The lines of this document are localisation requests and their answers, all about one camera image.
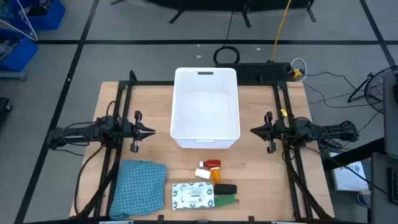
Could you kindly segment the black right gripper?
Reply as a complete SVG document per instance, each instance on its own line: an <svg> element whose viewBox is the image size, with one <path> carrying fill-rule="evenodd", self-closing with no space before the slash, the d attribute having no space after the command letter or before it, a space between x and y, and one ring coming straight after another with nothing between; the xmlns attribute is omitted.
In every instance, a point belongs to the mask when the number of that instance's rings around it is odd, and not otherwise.
<svg viewBox="0 0 398 224"><path fill-rule="evenodd" d="M268 111L264 117L265 124L262 126L252 128L250 131L261 139L265 139L269 145L267 147L267 153L273 154L276 151L275 139L284 140L289 131L285 125L284 117L282 119L276 120L274 123L272 112Z"/></svg>

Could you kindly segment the blue storage bin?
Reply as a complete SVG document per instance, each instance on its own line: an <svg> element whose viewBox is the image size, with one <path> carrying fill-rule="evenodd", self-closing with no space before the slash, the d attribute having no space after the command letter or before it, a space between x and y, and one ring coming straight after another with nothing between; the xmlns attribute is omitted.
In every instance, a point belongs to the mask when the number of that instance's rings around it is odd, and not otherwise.
<svg viewBox="0 0 398 224"><path fill-rule="evenodd" d="M56 30L65 14L61 0L19 0L35 30ZM16 0L5 0L0 6L0 19L20 30L29 30L21 20L21 9Z"/></svg>
<svg viewBox="0 0 398 224"><path fill-rule="evenodd" d="M21 72L37 51L38 47L28 37L0 29L0 70Z"/></svg>

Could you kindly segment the black aluminium table frame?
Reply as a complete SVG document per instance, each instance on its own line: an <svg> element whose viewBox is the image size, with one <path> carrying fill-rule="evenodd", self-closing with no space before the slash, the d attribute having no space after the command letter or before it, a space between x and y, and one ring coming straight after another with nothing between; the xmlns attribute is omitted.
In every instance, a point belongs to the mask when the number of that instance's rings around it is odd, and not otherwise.
<svg viewBox="0 0 398 224"><path fill-rule="evenodd" d="M229 149L183 149L172 139L173 92L171 85L136 85L131 93L129 118L133 118L135 111L141 111L144 124L156 133L140 142L137 153L131 152L131 140L125 139L121 158L155 161L168 168L164 208L148 215L148 220L163 216L167 221L231 223L250 218L256 221L316 218L309 201L290 179L286 162L291 162L306 180L307 188L322 209L329 215L334 214L317 143L291 151L286 157L281 142L277 142L276 152L269 154L267 143L251 132L252 128L264 123L264 115L269 111L278 115L285 109L297 117L309 117L307 97L301 83L239 86L241 135ZM207 159L221 160L221 180L237 186L237 201L218 208L174 210L173 184L196 181L195 169L200 160Z"/></svg>

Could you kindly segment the black floor fan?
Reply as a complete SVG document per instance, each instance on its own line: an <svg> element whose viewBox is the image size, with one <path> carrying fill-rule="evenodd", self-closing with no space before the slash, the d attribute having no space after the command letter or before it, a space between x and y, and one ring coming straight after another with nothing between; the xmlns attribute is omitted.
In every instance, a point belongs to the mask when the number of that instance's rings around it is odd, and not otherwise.
<svg viewBox="0 0 398 224"><path fill-rule="evenodd" d="M385 68L378 73L370 73L365 81L349 96L348 103L365 98L369 106L377 112L383 113L383 78L389 75L395 76L394 80L398 83L398 65Z"/></svg>

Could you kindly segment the orange small block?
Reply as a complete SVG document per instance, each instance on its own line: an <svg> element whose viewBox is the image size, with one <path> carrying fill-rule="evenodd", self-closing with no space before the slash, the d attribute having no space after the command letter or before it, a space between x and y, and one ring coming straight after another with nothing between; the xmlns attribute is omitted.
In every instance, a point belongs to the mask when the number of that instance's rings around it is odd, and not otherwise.
<svg viewBox="0 0 398 224"><path fill-rule="evenodd" d="M221 170L220 167L213 167L210 169L211 172L211 180L215 184L219 184L221 182Z"/></svg>

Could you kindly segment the white printed booklet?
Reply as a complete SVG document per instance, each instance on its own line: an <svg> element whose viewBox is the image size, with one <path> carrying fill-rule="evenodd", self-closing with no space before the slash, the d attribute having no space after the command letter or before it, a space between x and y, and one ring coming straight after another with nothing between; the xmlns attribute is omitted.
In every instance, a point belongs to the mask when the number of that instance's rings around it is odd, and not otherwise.
<svg viewBox="0 0 398 224"><path fill-rule="evenodd" d="M365 179L366 176L363 165L362 162L354 162L348 164L347 167ZM366 181L359 178L345 167L333 169L331 174L335 190L337 191L361 192L369 190L369 185Z"/></svg>

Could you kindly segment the black power box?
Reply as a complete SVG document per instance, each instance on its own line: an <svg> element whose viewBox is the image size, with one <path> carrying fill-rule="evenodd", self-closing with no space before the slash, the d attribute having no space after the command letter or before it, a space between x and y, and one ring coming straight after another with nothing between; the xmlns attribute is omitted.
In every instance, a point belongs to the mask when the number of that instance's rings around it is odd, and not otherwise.
<svg viewBox="0 0 398 224"><path fill-rule="evenodd" d="M236 71L238 82L294 82L294 70L287 62L225 64Z"/></svg>

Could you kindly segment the small white bottle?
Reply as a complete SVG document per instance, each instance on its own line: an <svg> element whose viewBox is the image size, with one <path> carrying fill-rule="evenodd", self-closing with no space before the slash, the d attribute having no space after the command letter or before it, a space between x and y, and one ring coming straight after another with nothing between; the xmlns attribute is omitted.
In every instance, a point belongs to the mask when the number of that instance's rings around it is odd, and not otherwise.
<svg viewBox="0 0 398 224"><path fill-rule="evenodd" d="M206 169L197 168L195 170L195 175L201 179L209 180L211 177L211 171Z"/></svg>

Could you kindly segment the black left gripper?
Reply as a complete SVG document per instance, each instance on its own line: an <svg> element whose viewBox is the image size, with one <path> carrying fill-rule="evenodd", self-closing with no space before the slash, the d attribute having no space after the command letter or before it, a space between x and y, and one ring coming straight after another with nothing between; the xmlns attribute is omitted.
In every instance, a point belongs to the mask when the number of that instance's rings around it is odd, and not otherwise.
<svg viewBox="0 0 398 224"><path fill-rule="evenodd" d="M142 133L140 128L142 128L143 131L148 131L148 132L155 132L155 130L148 128L141 123L142 113L140 111L134 112L134 118L136 122L135 124L129 122L128 119L123 119L122 131L124 138L132 138L130 151L133 153L137 153L139 150L138 142L155 134L155 133Z"/></svg>

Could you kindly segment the green bandage roll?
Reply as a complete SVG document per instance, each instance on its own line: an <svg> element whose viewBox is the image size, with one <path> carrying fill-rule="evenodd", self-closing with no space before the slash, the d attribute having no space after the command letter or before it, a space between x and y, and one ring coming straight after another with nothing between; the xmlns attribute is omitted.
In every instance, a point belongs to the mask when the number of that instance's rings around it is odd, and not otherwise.
<svg viewBox="0 0 398 224"><path fill-rule="evenodd" d="M235 195L219 195L215 197L215 207L224 207L239 202Z"/></svg>

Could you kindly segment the red bottle with white cap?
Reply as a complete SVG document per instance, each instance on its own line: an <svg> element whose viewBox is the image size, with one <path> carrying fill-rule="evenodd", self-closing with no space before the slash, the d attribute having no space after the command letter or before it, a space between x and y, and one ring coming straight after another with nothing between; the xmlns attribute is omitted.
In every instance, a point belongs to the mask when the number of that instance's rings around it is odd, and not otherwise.
<svg viewBox="0 0 398 224"><path fill-rule="evenodd" d="M200 161L199 167L210 170L215 167L221 167L221 161L217 159L208 159L206 161Z"/></svg>

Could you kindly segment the black stand legs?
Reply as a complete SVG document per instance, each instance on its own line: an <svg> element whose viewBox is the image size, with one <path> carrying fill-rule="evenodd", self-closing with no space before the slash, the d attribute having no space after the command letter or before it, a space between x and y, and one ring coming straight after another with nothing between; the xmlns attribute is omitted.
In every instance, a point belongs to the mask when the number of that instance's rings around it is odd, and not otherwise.
<svg viewBox="0 0 398 224"><path fill-rule="evenodd" d="M110 5L119 4L127 0L114 0ZM169 21L173 24L185 11L223 11L237 12L243 16L246 27L251 27L248 18L250 12L272 11L285 9L305 9L312 22L316 22L316 17L312 12L315 0L129 0L138 4L153 3L158 6L175 9L176 15Z"/></svg>

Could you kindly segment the grey monitor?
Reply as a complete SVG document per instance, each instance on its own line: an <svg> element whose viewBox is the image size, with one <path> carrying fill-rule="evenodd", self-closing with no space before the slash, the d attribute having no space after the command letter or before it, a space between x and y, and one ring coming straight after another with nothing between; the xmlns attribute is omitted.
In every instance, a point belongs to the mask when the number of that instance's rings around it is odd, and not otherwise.
<svg viewBox="0 0 398 224"><path fill-rule="evenodd" d="M393 74L383 78L384 144L387 154L398 157L398 81Z"/></svg>

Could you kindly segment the teal patterned cloth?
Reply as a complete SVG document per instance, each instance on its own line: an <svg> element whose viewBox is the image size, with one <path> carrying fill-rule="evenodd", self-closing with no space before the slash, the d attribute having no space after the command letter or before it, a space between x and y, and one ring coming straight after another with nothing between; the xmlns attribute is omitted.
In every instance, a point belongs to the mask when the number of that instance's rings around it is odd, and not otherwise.
<svg viewBox="0 0 398 224"><path fill-rule="evenodd" d="M122 160L109 211L111 219L150 215L163 209L166 177L165 164Z"/></svg>

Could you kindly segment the black desk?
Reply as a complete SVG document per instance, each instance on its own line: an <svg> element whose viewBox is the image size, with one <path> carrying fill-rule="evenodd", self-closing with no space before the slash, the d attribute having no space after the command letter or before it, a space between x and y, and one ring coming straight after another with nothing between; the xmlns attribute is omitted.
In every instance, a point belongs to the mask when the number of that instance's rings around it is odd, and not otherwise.
<svg viewBox="0 0 398 224"><path fill-rule="evenodd" d="M385 136L329 158L327 170L371 158L371 222L398 224L398 137Z"/></svg>

